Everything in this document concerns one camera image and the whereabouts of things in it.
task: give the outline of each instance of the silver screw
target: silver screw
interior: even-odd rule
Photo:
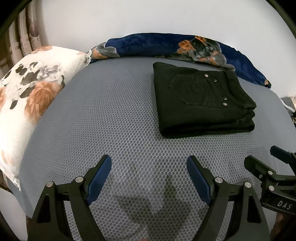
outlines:
[[[48,182],[48,183],[46,184],[46,186],[47,186],[48,188],[50,188],[53,184],[54,184],[54,183],[53,183],[52,181],[50,181],[50,182]]]
[[[215,182],[217,182],[217,183],[221,183],[221,182],[223,182],[223,179],[220,178],[220,177],[217,177],[217,178],[215,178]]]
[[[75,182],[77,182],[77,183],[80,183],[80,182],[82,182],[83,181],[83,177],[77,177],[76,179],[75,179]]]
[[[250,188],[250,187],[252,186],[252,184],[251,184],[251,183],[248,183],[248,182],[246,182],[244,185],[245,185],[247,188]]]

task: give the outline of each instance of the floral pillow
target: floral pillow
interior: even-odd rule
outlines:
[[[18,173],[40,117],[64,86],[90,62],[90,54],[43,46],[0,80],[0,169],[20,189]]]

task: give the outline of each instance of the gray mesh fabric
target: gray mesh fabric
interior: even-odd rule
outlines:
[[[92,214],[106,240],[192,240],[208,207],[186,170],[195,155],[213,175],[230,183],[260,183],[244,169],[252,154],[271,168],[291,174],[269,148],[296,150],[296,132],[279,98],[265,87],[240,79],[257,103],[255,130],[231,135],[164,139],[158,131],[152,64],[162,61],[200,70],[215,67],[162,58],[107,59],[78,73],[57,96],[34,131],[21,169],[18,195],[32,216],[48,181],[67,183],[95,166],[103,154],[111,173]],[[75,240],[80,236],[69,202],[67,216]],[[264,210],[269,227],[275,214]],[[223,240],[231,204],[217,240]]]

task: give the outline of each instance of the folded black jeans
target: folded black jeans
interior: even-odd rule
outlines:
[[[159,131],[166,138],[252,131],[256,103],[232,71],[153,64]]]

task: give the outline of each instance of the wall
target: wall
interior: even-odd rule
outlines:
[[[280,97],[296,95],[296,40],[265,0],[39,0],[37,11],[51,45],[85,52],[133,33],[200,35],[245,54]]]
[[[27,240],[26,215],[16,198],[0,188],[0,210],[6,222],[15,235],[21,240]]]

